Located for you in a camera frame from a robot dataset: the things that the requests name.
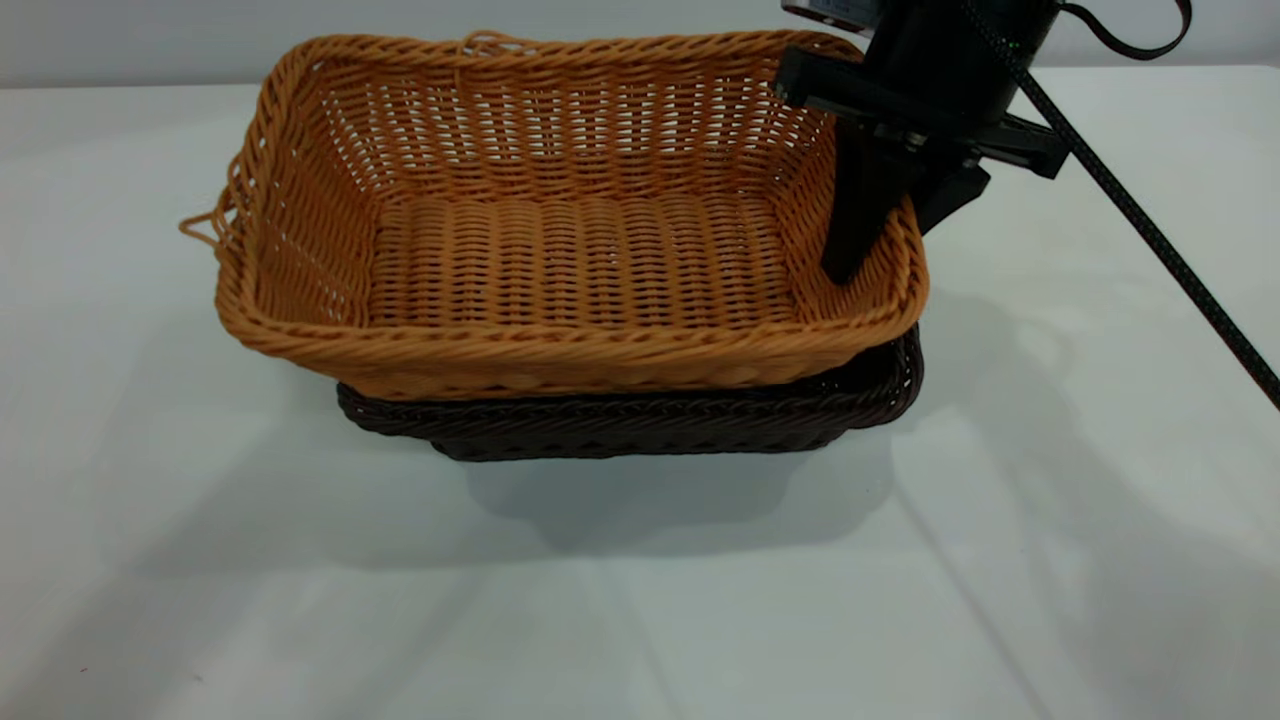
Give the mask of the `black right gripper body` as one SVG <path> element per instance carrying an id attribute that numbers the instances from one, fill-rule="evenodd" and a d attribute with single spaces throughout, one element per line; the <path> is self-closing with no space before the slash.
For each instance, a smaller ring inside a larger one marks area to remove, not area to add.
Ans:
<path id="1" fill-rule="evenodd" d="M 1053 1 L 785 1 L 785 12 L 865 35 L 860 61 L 788 47 L 776 96 L 927 152 L 989 158 L 1052 179 L 1068 149 L 1044 126 L 1010 114 L 1018 91 L 997 50 L 1028 68 Z"/>

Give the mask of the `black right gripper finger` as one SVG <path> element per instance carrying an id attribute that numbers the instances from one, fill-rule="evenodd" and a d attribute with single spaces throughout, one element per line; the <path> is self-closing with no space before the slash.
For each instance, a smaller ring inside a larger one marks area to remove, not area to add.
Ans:
<path id="1" fill-rule="evenodd" d="M 991 174 L 975 159 L 934 161 L 911 184 L 916 225 L 928 234 L 986 192 Z"/>
<path id="2" fill-rule="evenodd" d="M 890 213 L 919 178 L 915 152 L 873 135 L 855 120 L 836 124 L 835 196 L 820 266 L 849 284 L 879 240 Z"/>

